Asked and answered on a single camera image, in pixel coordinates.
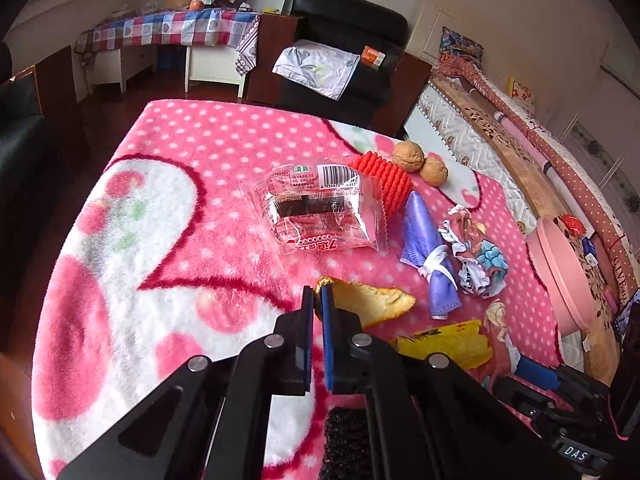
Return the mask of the yellow red floral pillow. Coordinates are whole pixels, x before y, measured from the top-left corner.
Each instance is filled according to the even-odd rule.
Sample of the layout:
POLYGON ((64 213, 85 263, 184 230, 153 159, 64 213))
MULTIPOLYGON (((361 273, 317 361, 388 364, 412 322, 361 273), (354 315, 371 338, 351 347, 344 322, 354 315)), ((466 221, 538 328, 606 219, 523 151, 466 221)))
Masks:
POLYGON ((529 113, 535 113, 536 94, 513 76, 508 79, 508 96, 512 101, 517 102, 520 107, 528 110, 529 113))

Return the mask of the red ridged plastic piece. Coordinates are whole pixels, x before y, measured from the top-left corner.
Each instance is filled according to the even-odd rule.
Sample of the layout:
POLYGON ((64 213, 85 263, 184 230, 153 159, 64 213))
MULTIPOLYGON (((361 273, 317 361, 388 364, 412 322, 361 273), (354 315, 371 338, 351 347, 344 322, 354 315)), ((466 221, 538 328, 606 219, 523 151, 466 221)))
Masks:
POLYGON ((405 170, 373 152, 354 158, 348 166, 378 182, 387 218, 392 218, 405 206, 413 187, 412 180, 405 170))

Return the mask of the black mesh sponge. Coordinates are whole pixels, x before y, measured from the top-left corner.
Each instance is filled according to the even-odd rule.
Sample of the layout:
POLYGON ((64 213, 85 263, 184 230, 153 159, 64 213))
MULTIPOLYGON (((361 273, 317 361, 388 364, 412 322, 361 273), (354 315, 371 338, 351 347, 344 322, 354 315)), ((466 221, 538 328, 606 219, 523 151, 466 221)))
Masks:
POLYGON ((364 408, 332 408, 324 424, 324 438, 321 480, 373 478, 364 408))

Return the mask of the colourful wrapper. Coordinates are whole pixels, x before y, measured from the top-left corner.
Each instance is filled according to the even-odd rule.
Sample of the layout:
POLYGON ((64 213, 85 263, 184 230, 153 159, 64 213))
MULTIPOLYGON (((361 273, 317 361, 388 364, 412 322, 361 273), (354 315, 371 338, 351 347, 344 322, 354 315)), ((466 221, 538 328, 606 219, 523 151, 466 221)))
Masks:
POLYGON ((461 205, 448 211, 438 228, 460 263, 459 285, 471 296, 491 298, 506 288, 509 265, 502 250, 487 235, 487 228, 461 205))

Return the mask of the purple cloth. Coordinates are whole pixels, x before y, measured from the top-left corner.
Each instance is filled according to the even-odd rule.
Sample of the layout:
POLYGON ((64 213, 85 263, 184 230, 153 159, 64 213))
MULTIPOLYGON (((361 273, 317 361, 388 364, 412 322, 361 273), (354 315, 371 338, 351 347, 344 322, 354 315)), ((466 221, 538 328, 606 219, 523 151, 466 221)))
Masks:
POLYGON ((404 213, 404 247, 400 261, 427 282, 428 310, 434 320, 446 320, 461 307, 448 248, 422 196, 411 191, 404 213))

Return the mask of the clear red snack wrapper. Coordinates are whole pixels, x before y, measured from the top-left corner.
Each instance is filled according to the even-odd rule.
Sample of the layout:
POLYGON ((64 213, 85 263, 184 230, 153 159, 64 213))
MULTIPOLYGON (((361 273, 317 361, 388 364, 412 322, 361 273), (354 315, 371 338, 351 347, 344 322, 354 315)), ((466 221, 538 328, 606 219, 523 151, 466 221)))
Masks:
POLYGON ((247 185, 262 236, 282 254, 387 249, 378 180, 337 162, 286 164, 247 185))

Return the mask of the red snack packet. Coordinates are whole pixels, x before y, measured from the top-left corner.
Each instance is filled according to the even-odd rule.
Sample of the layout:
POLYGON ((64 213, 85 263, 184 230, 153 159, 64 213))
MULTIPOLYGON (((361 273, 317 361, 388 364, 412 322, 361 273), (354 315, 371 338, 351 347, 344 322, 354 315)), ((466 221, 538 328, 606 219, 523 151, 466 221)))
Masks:
POLYGON ((574 237, 582 238, 587 234, 586 227, 584 224, 576 217, 571 214, 562 214, 560 220, 567 228, 567 231, 570 232, 574 237))

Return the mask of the black leather sofa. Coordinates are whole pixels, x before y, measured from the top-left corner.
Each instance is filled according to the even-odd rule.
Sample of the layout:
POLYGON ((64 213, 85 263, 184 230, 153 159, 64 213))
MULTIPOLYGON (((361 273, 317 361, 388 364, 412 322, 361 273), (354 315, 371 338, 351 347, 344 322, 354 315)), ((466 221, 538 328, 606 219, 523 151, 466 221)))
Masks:
POLYGON ((8 348, 15 301, 41 216, 40 177, 49 147, 32 74, 12 76, 1 45, 1 348, 8 348))

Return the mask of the pink plastic trash bucket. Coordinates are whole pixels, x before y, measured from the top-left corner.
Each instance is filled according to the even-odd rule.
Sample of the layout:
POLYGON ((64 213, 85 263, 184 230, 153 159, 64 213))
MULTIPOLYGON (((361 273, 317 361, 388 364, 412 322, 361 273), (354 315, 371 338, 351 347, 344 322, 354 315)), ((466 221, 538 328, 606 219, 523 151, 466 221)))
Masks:
POLYGON ((596 314, 586 274, 570 241, 548 218, 526 238, 535 272, 548 292, 561 336, 592 330, 596 314))

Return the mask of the bed with brown blanket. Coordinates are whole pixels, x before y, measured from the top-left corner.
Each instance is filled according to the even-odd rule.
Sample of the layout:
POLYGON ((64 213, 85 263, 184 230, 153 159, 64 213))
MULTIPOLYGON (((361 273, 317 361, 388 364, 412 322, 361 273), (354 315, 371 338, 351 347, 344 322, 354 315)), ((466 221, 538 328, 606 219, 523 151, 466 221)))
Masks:
POLYGON ((610 384, 622 353, 614 316, 626 301, 620 300, 614 268, 602 240, 550 162, 466 80, 431 76, 405 129, 414 142, 433 142, 459 164, 496 180, 512 217, 525 233, 533 232, 539 218, 548 218, 560 228, 584 269, 596 314, 592 330, 582 332, 585 366, 592 376, 610 384), (590 268, 582 238, 567 231, 560 220, 562 214, 571 214, 584 224, 585 236, 596 248, 598 266, 590 268))

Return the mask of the orange box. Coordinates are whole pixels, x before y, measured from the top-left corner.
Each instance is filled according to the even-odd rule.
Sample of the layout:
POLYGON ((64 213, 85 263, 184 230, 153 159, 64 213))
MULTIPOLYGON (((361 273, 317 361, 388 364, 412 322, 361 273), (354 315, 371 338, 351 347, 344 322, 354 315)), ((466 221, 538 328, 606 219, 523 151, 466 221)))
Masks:
POLYGON ((361 52, 361 62, 364 64, 380 68, 385 60, 386 54, 378 49, 365 46, 361 52))

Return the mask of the orange fruit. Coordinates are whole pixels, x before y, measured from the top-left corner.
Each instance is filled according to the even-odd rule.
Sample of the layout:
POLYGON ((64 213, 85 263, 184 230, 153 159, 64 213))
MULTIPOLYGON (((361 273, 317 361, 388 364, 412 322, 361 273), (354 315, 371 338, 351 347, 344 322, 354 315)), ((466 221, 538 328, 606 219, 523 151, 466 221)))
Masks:
POLYGON ((190 3, 190 9, 192 11, 201 11, 204 9, 204 2, 200 0, 192 0, 190 3))

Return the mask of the yellow plastic wrapper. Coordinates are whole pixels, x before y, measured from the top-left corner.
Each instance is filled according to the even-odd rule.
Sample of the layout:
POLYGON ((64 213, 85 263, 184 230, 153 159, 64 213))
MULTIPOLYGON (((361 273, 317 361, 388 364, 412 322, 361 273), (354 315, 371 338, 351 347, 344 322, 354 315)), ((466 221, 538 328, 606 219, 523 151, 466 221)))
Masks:
POLYGON ((494 356, 489 337, 479 320, 445 325, 390 341, 403 356, 425 360, 432 353, 442 353, 464 370, 475 370, 494 356))

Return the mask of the checkered tablecloth table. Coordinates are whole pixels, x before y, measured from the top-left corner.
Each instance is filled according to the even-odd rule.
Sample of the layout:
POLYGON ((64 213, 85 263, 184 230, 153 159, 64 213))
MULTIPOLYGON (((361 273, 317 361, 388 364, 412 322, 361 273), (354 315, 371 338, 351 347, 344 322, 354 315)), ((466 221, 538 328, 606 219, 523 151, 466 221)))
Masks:
POLYGON ((92 90, 127 82, 146 68, 157 68, 157 48, 186 48, 185 87, 192 82, 218 82, 244 94, 245 76, 256 61, 257 12, 207 8, 163 11, 123 18, 83 32, 74 47, 92 90))

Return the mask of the colourful cartoon pillow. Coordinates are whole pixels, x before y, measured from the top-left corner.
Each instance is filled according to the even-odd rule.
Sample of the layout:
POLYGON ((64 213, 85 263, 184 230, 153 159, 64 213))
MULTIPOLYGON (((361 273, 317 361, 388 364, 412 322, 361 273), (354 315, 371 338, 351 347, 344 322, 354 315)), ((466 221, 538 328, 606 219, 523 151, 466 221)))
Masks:
POLYGON ((446 56, 456 56, 480 67, 483 61, 484 47, 479 42, 460 35, 446 26, 442 26, 439 58, 443 60, 446 56))

